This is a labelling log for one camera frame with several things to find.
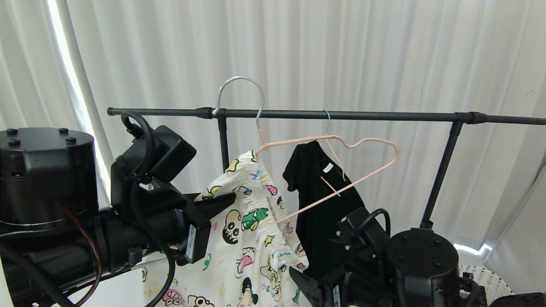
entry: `black metal rod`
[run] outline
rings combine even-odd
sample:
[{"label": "black metal rod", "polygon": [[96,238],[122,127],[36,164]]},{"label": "black metal rod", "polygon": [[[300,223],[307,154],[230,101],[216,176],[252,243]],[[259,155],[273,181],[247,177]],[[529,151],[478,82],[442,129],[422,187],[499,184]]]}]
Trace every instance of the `black metal rod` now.
[{"label": "black metal rod", "polygon": [[432,221],[430,217],[432,211],[434,210],[434,205],[438,199],[438,194],[440,193],[440,188],[442,187],[442,182],[446,177],[447,167],[449,166],[449,160],[453,155],[453,150],[455,149],[455,144],[457,143],[457,138],[461,133],[462,122],[457,121],[451,125],[451,130],[449,131],[449,138],[447,139],[446,149],[444,150],[440,166],[438,166],[438,172],[436,173],[436,178],[434,179],[434,184],[432,185],[432,190],[430,191],[429,201],[426,203],[425,213],[423,213],[423,218],[421,219],[421,228],[431,229]]},{"label": "black metal rod", "polygon": [[[214,115],[203,116],[206,109],[118,109],[108,108],[109,115],[121,115],[124,111],[135,111],[141,115],[152,116],[196,116],[214,118]],[[258,110],[224,109],[226,117],[253,118]],[[412,112],[363,112],[363,111],[329,111],[333,120],[384,120],[384,121],[435,121],[472,123],[474,115],[465,113],[412,113]],[[324,111],[307,110],[264,110],[261,118],[265,119],[317,119],[326,120],[328,115]],[[546,119],[537,117],[497,116],[485,115],[485,122],[518,123],[526,125],[546,125]]]},{"label": "black metal rod", "polygon": [[218,130],[220,131],[220,150],[222,151],[222,172],[229,167],[228,151],[228,123],[225,119],[225,109],[220,109],[216,114],[218,120]]}]

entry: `dark clothing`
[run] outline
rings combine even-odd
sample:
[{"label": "dark clothing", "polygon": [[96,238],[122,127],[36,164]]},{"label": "dark clothing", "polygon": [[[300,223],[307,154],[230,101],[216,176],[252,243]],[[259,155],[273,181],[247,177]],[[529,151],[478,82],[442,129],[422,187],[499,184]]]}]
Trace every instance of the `dark clothing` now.
[{"label": "dark clothing", "polygon": [[[341,168],[328,157],[317,141],[296,146],[283,173],[288,191],[298,190],[299,209],[340,190],[351,181],[342,177]],[[352,211],[364,206],[357,190],[352,187],[341,193],[341,197],[330,199],[298,215],[296,233],[309,260],[305,274],[319,279],[334,269],[328,250],[328,240],[337,238],[337,222]]]}]

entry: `screw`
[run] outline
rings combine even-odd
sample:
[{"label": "screw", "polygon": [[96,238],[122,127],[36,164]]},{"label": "screw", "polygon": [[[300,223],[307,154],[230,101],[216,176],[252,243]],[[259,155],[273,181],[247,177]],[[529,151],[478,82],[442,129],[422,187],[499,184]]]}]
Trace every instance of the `screw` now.
[{"label": "screw", "polygon": [[19,145],[21,145],[21,141],[16,140],[16,139],[11,139],[11,140],[8,141],[8,145],[9,146],[19,146]]}]

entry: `white wicker basket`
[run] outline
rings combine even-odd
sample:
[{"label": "white wicker basket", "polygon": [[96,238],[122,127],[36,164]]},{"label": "white wicker basket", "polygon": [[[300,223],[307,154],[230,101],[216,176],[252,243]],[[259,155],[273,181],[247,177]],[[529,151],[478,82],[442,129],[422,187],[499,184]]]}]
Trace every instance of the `white wicker basket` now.
[{"label": "white wicker basket", "polygon": [[[488,303],[493,302],[499,297],[514,294],[512,289],[508,287],[502,278],[486,268],[475,267],[473,265],[462,265],[459,267],[460,276],[462,276],[463,272],[474,274],[474,281],[478,285],[485,287]],[[467,295],[468,293],[461,291],[462,297],[466,297]]]}]

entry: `clothing tag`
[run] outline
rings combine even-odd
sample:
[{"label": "clothing tag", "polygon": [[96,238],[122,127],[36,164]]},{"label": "clothing tag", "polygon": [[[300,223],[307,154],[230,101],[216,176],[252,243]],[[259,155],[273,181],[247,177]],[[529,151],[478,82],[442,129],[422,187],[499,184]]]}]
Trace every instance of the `clothing tag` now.
[{"label": "clothing tag", "polygon": [[334,295],[334,307],[341,307],[341,302],[340,302],[340,287],[339,287],[339,286],[335,286],[335,287],[334,287],[334,290],[333,290],[332,292],[333,292],[333,295]]},{"label": "clothing tag", "polygon": [[195,247],[195,233],[197,229],[192,224],[189,225],[188,245],[186,248],[186,256],[190,260],[193,260],[193,248]]},{"label": "clothing tag", "polygon": [[322,171],[327,173],[332,169],[332,167],[334,167],[334,165],[332,163],[328,163],[328,165]]}]

